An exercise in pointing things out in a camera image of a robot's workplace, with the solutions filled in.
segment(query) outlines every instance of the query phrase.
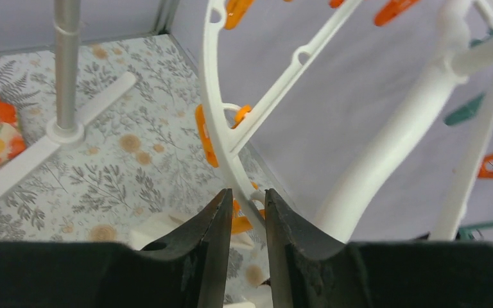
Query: white plastic piece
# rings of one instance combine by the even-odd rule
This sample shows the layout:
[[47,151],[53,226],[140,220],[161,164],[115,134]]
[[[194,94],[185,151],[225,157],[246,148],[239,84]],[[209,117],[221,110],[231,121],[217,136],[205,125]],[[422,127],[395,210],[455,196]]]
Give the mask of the white plastic piece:
[[493,65],[493,38],[484,44],[456,55],[451,65],[457,74],[463,75],[471,75]]
[[[122,75],[122,77],[118,78],[113,84],[109,85],[103,92],[97,94],[80,109],[78,115],[79,122],[88,125],[112,105],[113,102],[129,91],[135,83],[136,78],[132,73]],[[0,198],[60,149],[63,144],[55,142],[55,135],[52,138],[48,135],[44,136],[0,168]]]
[[429,240],[452,241],[467,210],[467,202],[477,177],[481,161],[493,132],[493,82],[476,116],[465,156],[456,168],[436,225]]
[[[251,201],[259,198],[259,194],[252,187],[238,154],[362,0],[346,1],[309,43],[293,52],[288,68],[245,116],[243,122],[233,130],[227,125],[224,114],[226,105],[222,102],[218,78],[218,35],[225,22],[224,17],[227,16],[224,2],[225,0],[210,0],[205,15],[200,57],[203,112],[212,147],[226,184],[233,189],[235,199],[254,230],[260,238],[265,239],[264,219]],[[211,22],[213,13],[220,16],[216,23]],[[300,55],[307,56],[303,64],[299,61]]]
[[0,169],[0,198],[56,153],[60,145],[44,136]]
[[[218,81],[217,47],[225,16],[223,2],[210,0],[205,16],[200,57],[203,110],[222,173],[237,194],[241,208],[264,237],[264,232],[260,231],[263,221],[250,201],[256,193],[237,154],[360,1],[346,1],[311,42],[293,53],[291,65],[233,130],[225,120]],[[324,232],[347,242],[375,193],[420,142],[454,88],[466,82],[468,75],[493,64],[493,40],[469,50],[470,31],[465,16],[472,3],[473,0],[447,0],[441,7],[437,19],[439,40],[433,57],[403,104],[342,176],[317,212],[315,225]],[[493,0],[475,3],[493,28]],[[220,20],[211,23],[214,13],[220,15]],[[301,54],[307,56],[304,64],[298,60]]]
[[256,305],[254,305],[253,303],[249,303],[249,302],[242,302],[242,303],[235,303],[235,304],[227,304],[227,305],[224,305],[223,308],[264,308],[264,307],[258,307]]
[[273,308],[273,297],[270,286],[259,286],[252,291],[246,292],[243,296],[246,300],[252,302],[256,308]]
[[490,29],[493,29],[493,7],[486,0],[475,0],[473,5]]
[[[144,223],[131,229],[130,246],[135,250],[141,250],[147,244],[169,234],[192,217],[193,215],[176,211],[153,214]],[[230,247],[253,250],[254,242],[246,233],[235,234],[230,238]]]
[[420,142],[454,88],[465,81],[451,69],[448,59],[453,51],[468,48],[469,31],[463,19],[468,2],[451,0],[442,7],[438,19],[441,36],[432,60],[316,213],[315,225],[333,238],[349,241],[375,193]]
[[79,147],[85,139],[84,125],[75,123],[74,130],[63,131],[58,126],[57,118],[53,118],[46,125],[46,136],[53,142],[62,145],[66,149],[74,149]]

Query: floral patterned floor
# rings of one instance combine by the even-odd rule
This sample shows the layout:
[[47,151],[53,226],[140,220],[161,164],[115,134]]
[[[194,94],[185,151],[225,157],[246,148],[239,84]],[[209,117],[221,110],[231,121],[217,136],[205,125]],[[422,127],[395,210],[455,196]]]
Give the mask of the floral patterned floor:
[[[0,240],[121,241],[152,213],[198,212],[222,176],[205,161],[194,109],[199,83],[165,35],[85,46],[80,50],[78,104],[130,71],[139,83],[87,129],[85,144],[60,151],[0,200]],[[54,54],[0,57],[0,95],[20,113],[32,144],[55,115]],[[271,187],[248,151],[246,170]],[[228,302],[268,273],[266,247],[230,250]]]

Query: clothes drying rack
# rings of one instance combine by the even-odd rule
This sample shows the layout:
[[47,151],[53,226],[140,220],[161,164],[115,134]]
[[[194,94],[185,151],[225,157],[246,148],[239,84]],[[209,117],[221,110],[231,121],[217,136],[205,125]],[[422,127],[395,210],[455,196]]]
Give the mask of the clothes drying rack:
[[[227,185],[262,239],[266,238],[264,219],[254,200],[263,202],[264,197],[250,183],[239,151],[362,2],[346,0],[307,44],[292,53],[290,65],[245,113],[240,106],[224,103],[221,98],[217,50],[227,14],[225,0],[209,0],[199,70],[206,133]],[[314,224],[333,238],[349,241],[375,193],[420,142],[454,89],[466,83],[471,74],[493,65],[493,39],[469,46],[471,35],[465,16],[471,6],[493,29],[493,0],[447,0],[443,4],[438,13],[438,42],[433,56],[392,118],[341,175],[316,214]],[[243,113],[238,124],[229,126],[226,110]],[[493,80],[429,239],[454,239],[492,131]]]
[[85,128],[137,82],[127,72],[88,101],[76,106],[76,75],[80,45],[80,0],[54,0],[56,117],[46,135],[0,169],[0,197],[14,188],[60,148],[75,148],[85,139]]

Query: grey wall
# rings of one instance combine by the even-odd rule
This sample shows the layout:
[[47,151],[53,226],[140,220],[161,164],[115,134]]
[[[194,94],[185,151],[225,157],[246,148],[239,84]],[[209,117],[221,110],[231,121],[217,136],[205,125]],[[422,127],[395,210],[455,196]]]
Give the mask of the grey wall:
[[[147,33],[159,0],[82,1],[82,40]],[[0,51],[50,45],[54,40],[53,1],[0,0]]]
[[[386,123],[433,49],[435,13],[442,0],[421,1],[390,25],[377,28],[372,18],[384,2],[362,3],[252,138],[307,219]],[[181,0],[171,30],[194,63],[206,4]],[[256,1],[236,29],[221,35],[223,100],[253,105],[289,64],[292,51],[332,12],[326,0]],[[475,13],[469,23],[475,36],[484,35]],[[459,87],[445,113],[486,89],[489,76],[487,70]],[[468,128],[449,128],[439,119],[376,195],[354,237],[408,238],[428,231],[463,155]],[[477,181],[466,222],[487,219],[493,219],[493,181]]]

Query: green clothespin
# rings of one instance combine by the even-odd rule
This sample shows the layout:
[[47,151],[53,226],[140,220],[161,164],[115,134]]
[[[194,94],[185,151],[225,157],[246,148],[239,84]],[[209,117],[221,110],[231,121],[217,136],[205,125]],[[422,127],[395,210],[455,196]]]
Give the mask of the green clothespin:
[[481,107],[481,103],[485,98],[485,95],[486,94],[483,92],[477,95],[475,98],[470,99],[466,104],[452,111],[443,119],[445,125],[454,126],[473,119],[477,115],[477,112]]
[[473,232],[476,230],[486,230],[493,229],[493,221],[487,221],[484,223],[476,223],[475,225],[467,225],[460,227],[458,233],[460,234],[461,240],[475,240]]
[[490,40],[491,38],[493,38],[493,29],[489,29],[489,31],[487,32],[487,37],[483,38],[483,39],[473,39],[469,42],[469,47],[470,48],[473,48],[475,46],[478,46],[478,45],[481,45],[482,43]]

